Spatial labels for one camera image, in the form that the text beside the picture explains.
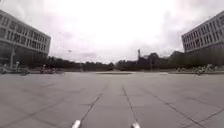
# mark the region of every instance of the building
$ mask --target building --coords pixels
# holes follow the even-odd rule
[[[182,35],[182,43],[188,63],[224,64],[224,11]]]
[[[224,11],[182,36],[185,52],[224,42]]]
[[[37,29],[0,10],[0,63],[22,65],[42,63],[48,56],[51,38]]]

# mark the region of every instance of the concrete ground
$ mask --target concrete ground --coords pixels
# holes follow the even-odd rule
[[[223,128],[223,75],[0,76],[0,128]]]

